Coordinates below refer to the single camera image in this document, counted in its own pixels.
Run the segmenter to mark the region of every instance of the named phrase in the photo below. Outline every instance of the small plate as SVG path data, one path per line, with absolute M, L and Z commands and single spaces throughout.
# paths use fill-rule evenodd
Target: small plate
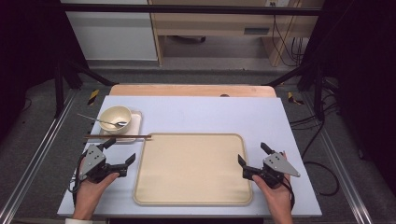
M 137 110 L 131 110 L 132 118 L 131 118 L 131 127 L 125 135 L 138 135 L 140 131 L 140 124 L 142 121 L 142 113 Z M 107 134 L 108 132 L 104 131 L 103 129 L 100 130 L 100 134 Z M 117 142 L 133 142 L 136 140 L 135 138 L 117 138 Z

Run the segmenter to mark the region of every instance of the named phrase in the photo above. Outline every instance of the table surface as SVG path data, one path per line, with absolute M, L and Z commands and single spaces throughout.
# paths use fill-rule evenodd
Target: table surface
M 262 159 L 267 155 L 260 150 L 260 142 L 265 142 L 276 151 L 285 150 L 288 160 L 299 171 L 301 177 L 293 177 L 291 183 L 296 196 L 292 211 L 295 217 L 321 216 L 315 192 L 304 168 L 300 153 L 292 135 L 289 122 L 280 99 L 270 87 L 235 86 L 236 92 L 246 89 L 255 92 L 255 97 L 208 97 L 198 96 L 155 96 L 155 90 L 171 92 L 196 90 L 184 85 L 126 85 L 115 86 L 107 96 L 99 114 L 113 105 L 127 105 L 143 114 L 140 133 L 238 133 L 245 141 L 247 164 L 262 167 Z M 119 96 L 115 90 L 152 90 L 151 96 Z M 213 94 L 241 96 L 232 91 L 232 86 L 197 86 L 197 89 L 213 90 Z M 263 90 L 264 97 L 257 91 Z M 97 123 L 92 133 L 99 133 Z M 245 206 L 159 206 L 139 205 L 134 201 L 134 183 L 144 140 L 116 144 L 104 153 L 111 164 L 124 163 L 133 153 L 136 162 L 128 175 L 116 180 L 104 193 L 95 211 L 105 217 L 268 217 L 267 204 L 260 190 L 252 184 L 253 199 Z M 58 214 L 70 216 L 74 207 L 69 192 L 59 208 Z

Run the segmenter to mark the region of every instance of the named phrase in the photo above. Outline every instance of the gray floor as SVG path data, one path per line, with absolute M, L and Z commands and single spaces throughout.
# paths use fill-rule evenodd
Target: gray floor
M 168 39 L 165 49 L 164 65 L 142 66 L 136 69 L 114 67 L 104 69 L 97 67 L 96 72 L 111 80 L 121 83 L 191 83 L 191 84 L 247 84 L 261 85 L 287 73 L 292 67 L 280 65 L 269 66 L 267 55 L 258 38 L 245 37 L 208 37 L 205 43 L 194 40 Z M 78 154 L 84 147 L 82 135 L 92 128 L 85 119 L 77 118 L 77 112 L 96 116 L 101 102 L 108 94 L 109 88 L 83 76 L 84 86 L 79 91 L 67 91 L 75 94 L 62 128 L 52 142 L 49 152 L 40 164 L 35 179 L 27 191 L 17 213 L 15 223 L 22 223 L 22 218 L 57 219 L 56 215 L 71 174 L 74 172 Z M 296 90 L 291 79 L 284 85 L 276 87 L 276 94 L 282 99 L 290 121 L 311 116 L 309 106 L 298 105 L 288 101 L 292 92 L 296 100 L 305 100 L 312 92 L 302 95 Z M 92 90 L 100 89 L 94 105 L 87 105 Z M 53 122 L 55 97 L 53 80 L 33 87 L 26 95 L 32 103 L 21 112 L 14 128 L 0 145 L 0 206 L 7 203 L 18 181 L 25 172 L 35 151 Z M 326 99 L 326 105 L 334 102 L 332 97 Z M 315 134 L 317 127 L 311 122 L 305 125 L 306 130 L 293 130 L 297 145 L 301 151 Z M 323 133 L 327 133 L 345 165 L 362 202 L 367 208 L 374 223 L 396 223 L 396 200 L 384 180 L 370 161 L 363 161 L 358 156 L 358 148 L 351 138 L 348 127 L 342 116 L 333 111 L 326 116 Z M 318 137 L 304 158 L 305 161 L 316 161 L 332 168 L 327 149 Z M 332 175 L 325 170 L 306 165 L 314 189 L 318 192 L 331 192 L 335 184 Z M 347 192 L 340 189 L 334 196 L 318 195 L 322 217 L 297 218 L 297 223 L 357 223 Z M 30 219 L 24 223 L 34 223 Z

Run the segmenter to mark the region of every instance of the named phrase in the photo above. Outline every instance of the human arm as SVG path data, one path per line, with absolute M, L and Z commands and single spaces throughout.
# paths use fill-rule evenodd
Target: human arm
M 290 224 L 292 223 L 291 218 L 291 202 L 290 202 L 290 190 L 284 185 L 280 185 L 276 189 L 271 189 L 265 183 L 265 181 L 258 175 L 254 175 L 254 182 L 262 191 L 265 200 L 268 204 L 271 216 L 276 224 Z M 285 174 L 283 183 L 286 186 L 290 185 L 290 175 Z
M 119 173 L 108 175 L 100 183 L 84 180 L 79 186 L 73 219 L 90 220 L 105 189 L 113 183 Z

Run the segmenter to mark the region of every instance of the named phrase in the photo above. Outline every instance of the wrist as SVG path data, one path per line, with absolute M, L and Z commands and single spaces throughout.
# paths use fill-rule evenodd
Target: wrist
M 289 215 L 285 215 L 285 216 L 282 216 L 282 217 L 274 218 L 274 222 L 276 224 L 292 224 L 293 220 L 292 220 L 291 215 L 290 216 Z
M 77 220 L 91 220 L 92 213 L 81 209 L 76 209 L 72 218 Z

